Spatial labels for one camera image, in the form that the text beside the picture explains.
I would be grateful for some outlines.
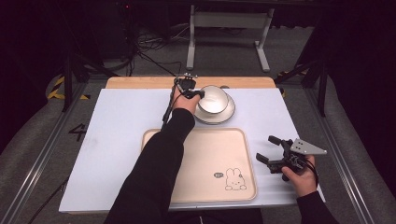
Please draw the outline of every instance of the black sleeve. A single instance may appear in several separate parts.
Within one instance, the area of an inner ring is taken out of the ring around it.
[[[163,222],[183,158],[183,143],[194,125],[190,111],[173,111],[164,129],[146,143],[105,223]]]
[[[330,213],[329,209],[320,198],[318,191],[298,198],[297,204],[300,208],[302,224],[338,223],[338,221],[332,216],[332,213]]]

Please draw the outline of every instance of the human arm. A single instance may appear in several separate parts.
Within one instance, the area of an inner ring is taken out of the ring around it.
[[[199,96],[195,97],[181,96],[174,102],[172,118],[144,146],[105,223],[162,223],[183,158],[183,143],[195,124],[192,113]]]
[[[314,156],[307,156],[306,159],[315,166]],[[291,181],[296,190],[302,224],[338,223],[322,201],[317,191],[315,174],[310,169],[305,168],[296,174],[289,167],[285,166],[282,167],[282,172]]]

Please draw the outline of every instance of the aluminum rail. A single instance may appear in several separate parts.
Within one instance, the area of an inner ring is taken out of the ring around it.
[[[361,223],[365,223],[365,224],[374,223],[374,220],[367,208],[367,205],[361,196],[361,192],[358,188],[358,185],[356,184],[355,178],[353,177],[352,173],[347,167],[347,162],[344,160],[344,156],[341,153],[341,149],[337,145],[337,142],[335,141],[329,123],[325,118],[323,118],[320,115],[320,112],[318,111],[318,106],[317,106],[318,99],[316,97],[315,92],[312,89],[304,89],[304,90],[311,107],[315,111],[315,117],[317,118],[321,129],[326,134],[326,138],[329,141],[331,150],[328,151],[332,155],[332,159],[335,163],[338,173],[341,176],[341,179],[344,182],[346,191],[350,197],[350,200],[352,201],[352,204],[359,217],[359,220],[361,221]]]
[[[87,86],[86,83],[78,83],[75,92],[73,94],[73,99],[78,99],[79,96],[83,93],[86,86]],[[25,180],[23,181],[20,190],[18,191],[13,202],[8,208],[5,216],[1,221],[1,224],[12,224],[15,223],[15,221],[17,220],[18,216],[21,213],[21,210],[25,206],[33,189],[35,188],[38,179],[43,173],[44,168],[46,167],[47,162],[49,161],[50,156],[52,155],[52,152],[56,148],[62,130],[64,129],[64,125],[66,124],[67,120],[72,114],[73,109],[76,106],[77,102],[78,100],[74,100],[72,104],[69,106],[68,110],[63,112],[61,116],[58,118],[51,134],[49,135],[49,139],[47,140],[46,144],[43,146],[43,149],[41,150],[40,154],[35,160],[34,165],[32,166]]]

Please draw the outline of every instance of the wooden table edge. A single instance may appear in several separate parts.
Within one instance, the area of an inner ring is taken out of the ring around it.
[[[175,77],[111,77],[106,89],[170,89]],[[195,88],[226,86],[233,89],[276,88],[270,77],[198,77]]]

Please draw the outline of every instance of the cartoon rabbit drawing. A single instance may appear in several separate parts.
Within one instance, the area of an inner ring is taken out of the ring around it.
[[[246,189],[247,186],[245,185],[245,179],[241,175],[241,171],[238,168],[235,169],[228,169],[227,170],[227,180],[225,187],[226,190],[240,190]]]

